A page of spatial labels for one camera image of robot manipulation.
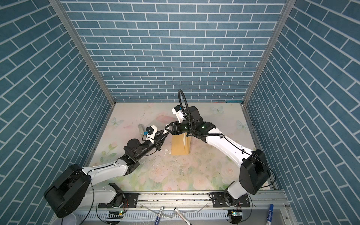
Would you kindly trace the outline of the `brown kraft envelope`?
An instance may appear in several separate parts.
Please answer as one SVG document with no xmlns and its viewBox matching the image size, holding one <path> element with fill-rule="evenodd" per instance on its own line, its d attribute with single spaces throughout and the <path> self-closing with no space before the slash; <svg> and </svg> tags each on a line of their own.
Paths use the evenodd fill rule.
<svg viewBox="0 0 360 225">
<path fill-rule="evenodd" d="M 171 154 L 173 156 L 183 156 L 190 153 L 191 137 L 187 137 L 187 146 L 183 145 L 183 134 L 172 136 Z"/>
</svg>

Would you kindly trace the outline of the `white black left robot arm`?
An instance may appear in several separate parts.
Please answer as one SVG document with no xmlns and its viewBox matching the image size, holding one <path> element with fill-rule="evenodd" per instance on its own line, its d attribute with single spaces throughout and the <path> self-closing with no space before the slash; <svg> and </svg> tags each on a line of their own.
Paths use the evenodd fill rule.
<svg viewBox="0 0 360 225">
<path fill-rule="evenodd" d="M 93 167 L 69 166 L 44 192 L 44 199 L 59 218 L 88 205 L 125 207 L 124 192 L 117 184 L 109 183 L 100 188 L 95 188 L 95 185 L 133 173 L 143 157 L 150 156 L 150 152 L 160 151 L 168 134 L 160 130 L 147 136 L 144 142 L 136 138 L 129 140 L 124 146 L 123 156 L 111 163 Z"/>
</svg>

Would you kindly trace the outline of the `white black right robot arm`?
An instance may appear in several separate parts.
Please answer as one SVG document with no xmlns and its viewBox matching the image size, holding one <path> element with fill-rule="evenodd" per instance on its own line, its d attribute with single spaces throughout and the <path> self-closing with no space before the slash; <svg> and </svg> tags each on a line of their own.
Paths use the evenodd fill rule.
<svg viewBox="0 0 360 225">
<path fill-rule="evenodd" d="M 238 180 L 232 182 L 224 191 L 224 200 L 229 206 L 235 206 L 246 194 L 256 194 L 271 176 L 266 156 L 260 149 L 246 148 L 224 135 L 214 124 L 204 121 L 194 106 L 177 105 L 172 109 L 177 121 L 165 126 L 171 135 L 186 133 L 201 139 L 217 148 L 240 168 Z"/>
</svg>

